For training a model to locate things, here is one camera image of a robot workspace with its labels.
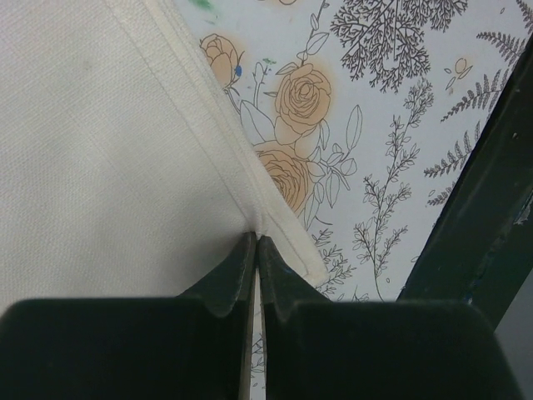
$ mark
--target fern illustration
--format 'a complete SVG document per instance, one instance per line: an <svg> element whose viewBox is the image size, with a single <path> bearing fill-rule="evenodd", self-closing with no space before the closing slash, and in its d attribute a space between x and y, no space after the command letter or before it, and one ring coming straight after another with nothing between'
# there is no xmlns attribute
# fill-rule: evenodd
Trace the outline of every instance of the fern illustration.
<svg viewBox="0 0 533 400"><path fill-rule="evenodd" d="M476 125L476 131L474 134L475 143L480 138L480 121ZM468 131L465 132L462 140L463 148L456 141L453 151L448 150L446 158L441 159L441 164L435 164L434 167L429 167L424 170L424 175L428 178L441 177L444 174L449 174L451 171L455 171L457 168L462 169L465 166L466 160L472 153L472 146L470 138L468 137Z"/></svg>
<svg viewBox="0 0 533 400"><path fill-rule="evenodd" d="M463 96L463 98L453 106L444 117L442 117L441 122L444 122L449 117L461 111L465 111L467 108L487 109L489 112L492 111L501 91L506 86L509 71L509 68L506 69L503 73L503 77L500 79L501 69L499 69L491 79L492 83L490 83L489 78L484 74L483 83L476 82L476 88L468 90L466 96Z"/></svg>
<svg viewBox="0 0 533 400"><path fill-rule="evenodd" d="M520 55L526 49L527 41L501 32L482 32L476 36L494 44L501 57L509 63L511 69L515 66Z"/></svg>
<svg viewBox="0 0 533 400"><path fill-rule="evenodd" d="M395 93L404 78L421 77L430 70L423 27L444 32L468 0L344 0L331 22L331 31L348 51L342 66L351 80L374 75L372 87Z"/></svg>
<svg viewBox="0 0 533 400"><path fill-rule="evenodd" d="M444 190L444 192L441 192L441 194L438 194L431 200L428 200L427 203L430 206L441 206L442 204L446 203L455 185L456 185L456 182L455 181L452 182L451 186L447 187L446 190Z"/></svg>
<svg viewBox="0 0 533 400"><path fill-rule="evenodd" d="M523 0L516 0L516 2L522 11L527 32L531 35L533 33L533 10Z"/></svg>

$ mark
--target line-drawn leaf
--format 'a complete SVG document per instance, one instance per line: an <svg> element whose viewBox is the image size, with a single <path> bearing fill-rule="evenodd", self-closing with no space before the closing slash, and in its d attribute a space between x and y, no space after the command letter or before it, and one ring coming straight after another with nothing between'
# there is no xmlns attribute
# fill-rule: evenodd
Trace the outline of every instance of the line-drawn leaf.
<svg viewBox="0 0 533 400"><path fill-rule="evenodd" d="M241 107L241 96L239 95L239 92L234 87L229 87L227 90L227 95L229 96L230 100L237 108Z"/></svg>
<svg viewBox="0 0 533 400"><path fill-rule="evenodd" d="M341 164L341 172L347 175L348 177L356 173L357 172L356 160L354 160L353 158L344 160Z"/></svg>
<svg viewBox="0 0 533 400"><path fill-rule="evenodd" d="M320 140L322 142L322 150L326 150L327 143L330 141L330 126L325 119L320 121Z"/></svg>
<svg viewBox="0 0 533 400"><path fill-rule="evenodd" d="M270 118L247 100L241 101L241 124L252 144L276 139Z"/></svg>
<svg viewBox="0 0 533 400"><path fill-rule="evenodd" d="M498 88L498 81L500 80L500 74L501 74L501 69L499 69L498 72L496 72L496 75L494 76L494 78L492 78L492 86L491 86L492 92L495 92L496 89Z"/></svg>
<svg viewBox="0 0 533 400"><path fill-rule="evenodd" d="M303 210L303 223L306 227L306 230L309 229L313 219L315 219L319 206L320 203L316 200L315 196L310 196Z"/></svg>
<svg viewBox="0 0 533 400"><path fill-rule="evenodd" d="M341 179L341 182L346 188L346 190L350 190L350 185L348 184L348 181L346 180L345 176L342 175L341 172L338 172L336 175L338 175L339 179Z"/></svg>
<svg viewBox="0 0 533 400"><path fill-rule="evenodd" d="M316 162L307 162L307 168L309 168L309 174L314 183L317 183L324 175L326 175L320 164L317 164Z"/></svg>
<svg viewBox="0 0 533 400"><path fill-rule="evenodd" d="M276 75L287 75L295 69L298 69L298 66L294 62L289 62L288 64L281 67L280 70L276 72Z"/></svg>
<svg viewBox="0 0 533 400"><path fill-rule="evenodd" d="M298 58L299 60L302 60L302 61L306 61L307 58L308 58L308 54L307 54L307 51L303 51L303 52L299 52L297 55L296 55L296 58Z"/></svg>
<svg viewBox="0 0 533 400"><path fill-rule="evenodd" d="M348 151L351 151L359 138L361 137L361 129L363 126L363 114L359 104L357 104L353 110L351 110L350 119L348 119L348 124L346 126L346 145L348 146Z"/></svg>
<svg viewBox="0 0 533 400"><path fill-rule="evenodd" d="M318 30L318 19L314 13L311 14L311 28L313 28L313 31Z"/></svg>
<svg viewBox="0 0 533 400"><path fill-rule="evenodd" d="M324 201L324 185L317 182L313 189L313 194L315 195L316 200L318 200L319 203L322 203Z"/></svg>
<svg viewBox="0 0 533 400"><path fill-rule="evenodd" d="M466 153L470 153L472 151L472 146L470 145L470 138L468 137L468 131L465 132L465 136L463 137L463 142L465 143Z"/></svg>
<svg viewBox="0 0 533 400"><path fill-rule="evenodd" d="M340 189L341 180L335 173L331 174L326 180L326 196L331 208L333 208L336 203L336 198L339 195Z"/></svg>
<svg viewBox="0 0 533 400"><path fill-rule="evenodd" d="M486 73L483 75L483 91L484 92L489 92L491 89L490 89L490 86L489 86L489 77L486 76Z"/></svg>
<svg viewBox="0 0 533 400"><path fill-rule="evenodd" d="M463 79L466 75L468 75L468 73L470 72L470 70L472 69L473 66L469 66L465 71L463 71L461 73L461 75L459 76L459 79Z"/></svg>
<svg viewBox="0 0 533 400"><path fill-rule="evenodd" d="M452 79L450 79L450 81L448 82L448 84L446 85L446 90L448 90L449 88L451 88L451 85L453 85L453 82L456 81L456 77L453 77Z"/></svg>
<svg viewBox="0 0 533 400"><path fill-rule="evenodd" d="M459 146L459 141L456 142L456 156L459 158L463 157L463 152L461 151L461 146Z"/></svg>
<svg viewBox="0 0 533 400"><path fill-rule="evenodd" d="M480 138L480 122L481 121L478 121L477 124L476 124L476 131L474 133L474 139L476 140L476 142L479 140Z"/></svg>
<svg viewBox="0 0 533 400"><path fill-rule="evenodd" d="M324 43L326 42L329 36L330 34L326 32L315 33L313 36L311 36L307 41L307 53L310 56L312 56L313 54L317 54L318 51L322 48L322 46L324 46Z"/></svg>
<svg viewBox="0 0 533 400"><path fill-rule="evenodd" d="M316 146L315 151L309 156L309 161L313 161L314 163L319 163L322 159L322 152L320 150L320 146Z"/></svg>
<svg viewBox="0 0 533 400"><path fill-rule="evenodd" d="M326 161L326 164L329 166L336 165L339 161L341 161L341 158L344 154L341 152L334 152Z"/></svg>
<svg viewBox="0 0 533 400"><path fill-rule="evenodd" d="M503 73L503 78L501 79L501 82L500 82L500 90L503 90L506 87L507 75L509 75L509 68L507 68L506 71Z"/></svg>

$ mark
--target green paint mark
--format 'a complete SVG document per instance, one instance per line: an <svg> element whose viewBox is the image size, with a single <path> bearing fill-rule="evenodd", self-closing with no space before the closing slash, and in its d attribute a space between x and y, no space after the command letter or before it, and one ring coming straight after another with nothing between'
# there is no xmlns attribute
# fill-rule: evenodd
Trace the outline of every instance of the green paint mark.
<svg viewBox="0 0 533 400"><path fill-rule="evenodd" d="M209 0L189 0L189 2L205 11L212 11L213 5Z"/></svg>

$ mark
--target paint stain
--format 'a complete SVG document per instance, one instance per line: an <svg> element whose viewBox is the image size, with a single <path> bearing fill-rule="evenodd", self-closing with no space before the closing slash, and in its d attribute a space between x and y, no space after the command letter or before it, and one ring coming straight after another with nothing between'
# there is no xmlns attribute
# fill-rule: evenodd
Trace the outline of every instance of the paint stain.
<svg viewBox="0 0 533 400"><path fill-rule="evenodd" d="M189 2L204 11L212 11L214 8L209 0L189 0Z"/></svg>
<svg viewBox="0 0 533 400"><path fill-rule="evenodd" d="M277 61L271 60L270 58L263 58L263 61L268 65L274 65L277 63Z"/></svg>

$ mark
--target stitched seam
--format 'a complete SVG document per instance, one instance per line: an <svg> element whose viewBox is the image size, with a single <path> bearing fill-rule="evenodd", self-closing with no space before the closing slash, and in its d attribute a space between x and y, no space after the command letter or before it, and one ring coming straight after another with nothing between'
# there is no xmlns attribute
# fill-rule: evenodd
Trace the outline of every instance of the stitched seam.
<svg viewBox="0 0 533 400"><path fill-rule="evenodd" d="M168 100L171 102L172 106L174 107L174 109L176 110L177 114L180 115L183 119L183 121L185 122L185 124L187 125L187 127L189 128L189 130L193 133L193 137L194 139L197 141L198 143L198 146L202 149L203 153L206 155L207 159L209 160L209 163L213 166L213 169L215 170L215 172L217 173L218 177L222 180L222 184L224 185L224 187L226 188L226 190L228 191L228 193L230 194L233 202L237 205L237 207L239 208L239 210L241 211L241 214L244 216L244 218L246 219L247 221L247 225L248 227L251 227L252 224L251 224L251 221L249 220L247 214L244 212L244 209L243 209L243 206L240 202L237 201L236 197L234 196L234 193L232 192L232 190L230 190L230 188L228 187L227 183L226 183L226 180L224 179L224 177L222 177L222 175L220 174L218 168L215 167L215 163L213 162L212 158L209 156L209 154L207 153L206 149L200 144L200 141L198 140L198 137L197 135L195 134L195 131L191 128L191 126L189 125L189 122L187 121L187 119L183 116L183 114L179 111L179 109L177 108L177 105L174 103L174 100L172 99L172 97L170 96L170 94L168 93L168 91L165 89L165 87L163 86L162 82L159 80L159 78L157 77L157 75L153 72L152 68L150 67L150 65L148 64L148 61L147 59L144 57L141 49L137 46L137 43L136 41L132 38L132 36L129 34L129 32L126 30L126 28L122 25L122 22L118 19L117 15L115 14L114 12L114 8L109 5L107 3L106 0L104 0L104 4L106 5L106 7L111 11L111 14L113 15L113 18L115 19L115 21L118 23L120 29L127 35L129 41L131 42L131 44L133 45L133 47L137 50L137 53L139 54L139 56L142 58L143 62L145 63L145 65L147 66L148 70L150 71L150 74L153 75L153 77L157 80L157 82L159 83L159 86L161 87L162 91L165 93L165 95L167 96Z"/></svg>
<svg viewBox="0 0 533 400"><path fill-rule="evenodd" d="M168 10L167 2L164 2L164 6L165 6L165 9L167 10L166 16L168 16L168 14L172 14L172 10ZM182 32L184 32L184 29L183 29L183 27L182 27L181 22L180 22L180 21L177 21L175 18L173 18L173 19L174 19L174 22L175 22L176 24L178 24L178 27L180 28L180 30L181 30ZM185 43L185 41L183 41L182 38L181 38L179 35L176 35L176 36L177 36L177 38L178 38L178 39L184 44L184 47L186 48L187 52L188 52L189 55L191 56L191 58L192 58L192 60L194 61L194 63L195 63L198 67L203 67L203 62L202 62L202 65L201 65L201 66L198 65L198 64L201 62L201 60L198 60L198 57L197 57L196 52L191 51L191 49L188 48L187 43ZM231 126L231 123L228 122L228 118L226 117L225 113L222 111L222 108L221 108L220 106L218 106L218 108L219 108L219 110L221 111L221 114L223 115L224 120L225 120L225 121ZM250 169L253 171L254 168L252 167L252 165L251 165L249 162L248 162L247 164L248 164L248 167L250 167ZM257 181L260 181L260 179L257 177L257 174L256 174L255 172L253 173L253 175L254 175L255 181L252 181L252 183L254 184L254 187L256 188L256 187L257 187L256 183L257 183ZM291 245L292 250L294 251L294 253L296 254L296 256L300 259L302 266L306 269L306 272L307 272L306 275L309 275L310 273L309 273L309 270L307 269L307 265L306 265L306 263L305 263L304 260L301 258L299 252L296 250L295 240L292 238L291 235L288 235L288 234L287 234L286 229L285 229L285 228L284 228L284 227L283 227L283 226L277 221L277 217L276 217L275 215L273 215L272 210L271 210L271 204L270 204L270 202L265 201L265 194L264 194L264 191L261 190L261 188L256 189L256 190L257 190L257 191L262 195L262 197L263 197L263 202L264 202L264 204L266 205L266 212L267 212L268 216L269 216L270 219L276 224L276 226L279 228L279 230L280 230L281 232L283 232L283 234L284 234L286 240L287 240L287 241L289 242L289 244Z"/></svg>

